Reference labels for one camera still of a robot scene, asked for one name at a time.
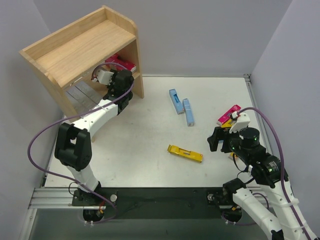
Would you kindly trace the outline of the silver toothpaste box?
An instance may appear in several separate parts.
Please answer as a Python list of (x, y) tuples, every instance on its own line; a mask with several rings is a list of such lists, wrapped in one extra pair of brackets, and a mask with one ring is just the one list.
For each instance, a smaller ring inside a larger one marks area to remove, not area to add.
[(72, 106), (74, 107), (77, 114), (82, 114), (87, 111), (86, 108), (76, 99), (71, 99), (70, 102), (71, 102)]
[(70, 88), (66, 92), (72, 99), (80, 102), (86, 110), (90, 110), (97, 105), (76, 87)]
[(75, 85), (75, 87), (97, 104), (103, 98), (97, 91), (95, 91), (91, 86), (86, 84), (84, 81), (79, 82), (78, 84)]

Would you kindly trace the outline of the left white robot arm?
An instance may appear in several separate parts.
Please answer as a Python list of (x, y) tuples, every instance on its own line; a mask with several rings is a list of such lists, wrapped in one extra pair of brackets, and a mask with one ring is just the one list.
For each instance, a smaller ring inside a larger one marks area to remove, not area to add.
[(90, 167), (92, 159), (92, 137), (109, 120), (118, 116), (133, 97), (131, 91), (134, 77), (129, 70), (114, 71), (106, 83), (107, 94), (86, 114), (73, 123), (62, 123), (58, 129), (54, 156), (66, 166), (85, 192), (83, 199), (91, 206), (100, 203), (102, 193), (97, 190), (100, 182)]

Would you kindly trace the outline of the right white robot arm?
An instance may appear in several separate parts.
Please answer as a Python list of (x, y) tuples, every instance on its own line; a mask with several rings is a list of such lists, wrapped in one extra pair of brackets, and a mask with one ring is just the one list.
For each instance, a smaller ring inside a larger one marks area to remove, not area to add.
[(246, 171), (265, 193), (274, 212), (261, 204), (246, 183), (238, 178), (223, 184), (221, 197), (227, 204), (234, 204), (245, 211), (270, 240), (316, 240), (299, 209), (287, 174), (282, 175), (281, 161), (267, 152), (260, 144), (260, 132), (245, 127), (237, 133), (228, 128), (215, 127), (207, 138), (212, 152), (222, 142), (221, 152), (234, 153), (246, 166)]

